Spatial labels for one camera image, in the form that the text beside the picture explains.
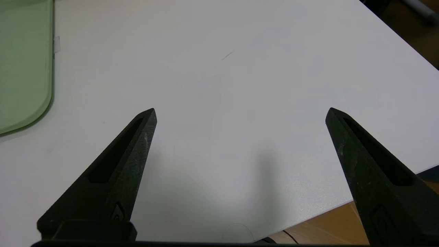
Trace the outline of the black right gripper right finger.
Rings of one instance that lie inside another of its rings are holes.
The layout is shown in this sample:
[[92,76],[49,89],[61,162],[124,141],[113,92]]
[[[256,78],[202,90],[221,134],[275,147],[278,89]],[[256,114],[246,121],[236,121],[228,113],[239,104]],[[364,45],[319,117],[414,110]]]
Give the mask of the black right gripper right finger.
[[369,244],[437,247],[438,194],[345,112],[325,124]]

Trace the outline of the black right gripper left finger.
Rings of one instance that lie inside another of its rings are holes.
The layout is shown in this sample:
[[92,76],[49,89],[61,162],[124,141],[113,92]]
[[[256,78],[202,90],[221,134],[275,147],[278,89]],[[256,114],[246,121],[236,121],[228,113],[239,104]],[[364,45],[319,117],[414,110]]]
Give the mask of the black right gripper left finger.
[[139,113],[37,221],[42,240],[135,241],[130,222],[157,125]]

